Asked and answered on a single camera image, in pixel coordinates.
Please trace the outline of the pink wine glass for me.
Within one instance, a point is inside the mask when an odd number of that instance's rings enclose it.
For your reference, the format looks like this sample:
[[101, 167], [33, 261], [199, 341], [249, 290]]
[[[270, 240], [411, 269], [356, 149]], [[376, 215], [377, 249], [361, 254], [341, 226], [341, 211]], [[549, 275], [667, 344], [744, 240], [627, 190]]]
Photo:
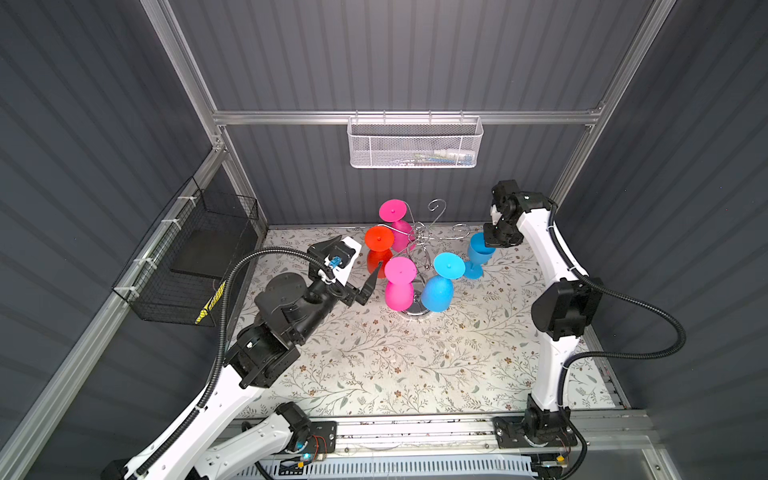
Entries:
[[411, 307], [415, 294], [412, 283], [416, 276], [417, 268], [408, 258], [397, 257], [387, 263], [385, 302], [390, 309], [402, 312]]
[[379, 208], [380, 219], [387, 223], [393, 231], [392, 249], [397, 253], [408, 249], [413, 240], [413, 228], [405, 220], [408, 211], [409, 207], [406, 202], [399, 199], [387, 200]]

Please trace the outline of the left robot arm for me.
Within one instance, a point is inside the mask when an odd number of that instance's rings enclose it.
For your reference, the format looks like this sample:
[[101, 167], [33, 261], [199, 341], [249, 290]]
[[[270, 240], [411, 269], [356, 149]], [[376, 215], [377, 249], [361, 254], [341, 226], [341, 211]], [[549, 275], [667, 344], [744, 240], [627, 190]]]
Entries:
[[238, 262], [237, 275], [251, 261], [288, 255], [309, 265], [306, 276], [287, 272], [272, 278], [256, 296], [258, 314], [231, 341], [228, 318], [219, 324], [218, 347], [205, 388], [148, 447], [127, 460], [108, 464], [103, 479], [231, 479], [260, 460], [287, 452], [302, 457], [312, 423], [293, 402], [279, 405], [259, 424], [227, 441], [218, 439], [231, 421], [259, 399], [300, 357], [300, 347], [337, 304], [364, 305], [377, 275], [364, 285], [349, 276], [362, 246], [336, 236], [302, 252], [274, 246], [258, 249]]

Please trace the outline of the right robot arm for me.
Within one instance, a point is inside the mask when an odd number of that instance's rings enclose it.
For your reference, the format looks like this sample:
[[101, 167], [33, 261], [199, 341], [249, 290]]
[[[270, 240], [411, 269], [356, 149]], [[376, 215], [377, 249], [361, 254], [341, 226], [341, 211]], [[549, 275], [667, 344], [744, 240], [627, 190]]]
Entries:
[[[539, 333], [537, 378], [528, 395], [519, 431], [533, 446], [546, 446], [570, 428], [566, 408], [566, 386], [570, 367], [586, 358], [653, 360], [680, 351], [687, 340], [682, 324], [666, 311], [629, 295], [612, 290], [578, 263], [557, 223], [558, 205], [546, 195], [524, 191], [514, 180], [503, 180], [492, 188], [491, 220], [483, 226], [487, 247], [511, 248], [529, 244], [541, 268], [546, 289], [530, 308]], [[603, 297], [644, 309], [676, 332], [671, 346], [649, 353], [576, 352], [580, 338], [591, 325]]]

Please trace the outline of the red wine glass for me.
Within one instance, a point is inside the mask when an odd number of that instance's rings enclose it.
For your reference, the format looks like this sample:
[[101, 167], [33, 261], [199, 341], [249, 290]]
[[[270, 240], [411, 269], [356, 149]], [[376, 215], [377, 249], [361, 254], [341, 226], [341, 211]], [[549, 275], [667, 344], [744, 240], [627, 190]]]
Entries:
[[365, 245], [368, 247], [366, 256], [368, 272], [376, 272], [379, 278], [384, 278], [385, 266], [393, 257], [393, 232], [386, 226], [371, 227], [365, 233], [364, 240]]

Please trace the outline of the blue wine glass near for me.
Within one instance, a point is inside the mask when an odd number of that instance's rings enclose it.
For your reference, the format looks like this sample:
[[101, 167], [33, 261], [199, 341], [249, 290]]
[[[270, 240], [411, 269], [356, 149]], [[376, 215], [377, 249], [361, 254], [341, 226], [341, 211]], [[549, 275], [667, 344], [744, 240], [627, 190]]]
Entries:
[[437, 255], [433, 261], [436, 275], [425, 284], [421, 294], [422, 305], [431, 312], [447, 310], [454, 298], [454, 281], [465, 273], [464, 260], [450, 252]]

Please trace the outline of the chrome wine glass rack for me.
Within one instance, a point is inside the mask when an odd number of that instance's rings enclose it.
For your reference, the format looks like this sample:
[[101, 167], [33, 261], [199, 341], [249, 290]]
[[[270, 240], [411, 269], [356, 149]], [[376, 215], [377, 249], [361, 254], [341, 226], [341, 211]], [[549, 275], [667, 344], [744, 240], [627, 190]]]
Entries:
[[430, 311], [421, 303], [421, 294], [427, 281], [436, 275], [433, 266], [435, 258], [435, 255], [432, 254], [433, 246], [440, 242], [467, 238], [470, 234], [470, 227], [465, 223], [456, 223], [451, 225], [450, 234], [435, 233], [434, 228], [447, 210], [447, 201], [442, 198], [434, 198], [429, 202], [427, 209], [433, 215], [433, 219], [427, 222], [418, 221], [411, 206], [407, 201], [405, 202], [409, 207], [405, 220], [413, 228], [413, 240], [408, 249], [400, 253], [394, 251], [394, 256], [405, 256], [410, 259], [417, 268], [417, 276], [413, 281], [415, 290], [413, 304], [407, 310], [399, 312], [399, 315], [407, 319], [421, 319], [430, 314]]

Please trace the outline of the yellow black item in basket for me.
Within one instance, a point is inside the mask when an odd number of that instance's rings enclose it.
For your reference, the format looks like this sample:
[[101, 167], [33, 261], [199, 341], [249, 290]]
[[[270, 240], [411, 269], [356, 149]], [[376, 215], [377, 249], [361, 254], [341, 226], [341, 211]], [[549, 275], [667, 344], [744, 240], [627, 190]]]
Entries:
[[205, 303], [205, 305], [200, 310], [196, 320], [195, 324], [200, 324], [206, 317], [210, 316], [213, 309], [215, 308], [216, 304], [219, 302], [223, 294], [225, 293], [226, 289], [226, 281], [223, 281], [218, 289], [215, 291], [215, 293], [209, 298], [209, 300]]

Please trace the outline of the black pad in basket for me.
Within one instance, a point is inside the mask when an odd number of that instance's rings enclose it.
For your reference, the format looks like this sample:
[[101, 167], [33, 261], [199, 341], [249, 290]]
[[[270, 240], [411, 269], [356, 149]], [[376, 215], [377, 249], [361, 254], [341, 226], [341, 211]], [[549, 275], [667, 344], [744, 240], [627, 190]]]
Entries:
[[203, 278], [222, 278], [239, 239], [224, 232], [195, 230], [173, 260], [170, 271]]

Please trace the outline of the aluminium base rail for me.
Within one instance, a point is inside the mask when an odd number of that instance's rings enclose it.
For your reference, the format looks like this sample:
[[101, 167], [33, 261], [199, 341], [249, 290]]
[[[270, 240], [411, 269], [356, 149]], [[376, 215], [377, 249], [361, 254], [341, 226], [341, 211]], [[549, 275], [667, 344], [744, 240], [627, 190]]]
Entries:
[[640, 410], [585, 410], [571, 415], [572, 426], [557, 427], [543, 437], [524, 432], [521, 413], [434, 414], [310, 419], [288, 403], [244, 432], [218, 443], [234, 419], [221, 404], [202, 411], [166, 450], [155, 441], [130, 461], [127, 476], [136, 479], [184, 479], [191, 473], [207, 479], [230, 479], [256, 462], [285, 453], [313, 461], [344, 474], [345, 465], [360, 460], [357, 475], [375, 475], [374, 453], [396, 456], [403, 471], [412, 458], [420, 470], [432, 474], [437, 463], [474, 469], [509, 470], [511, 458], [545, 455], [553, 476], [570, 470], [584, 472], [600, 451], [638, 450], [655, 479], [675, 473], [663, 450], [653, 442], [649, 417]]

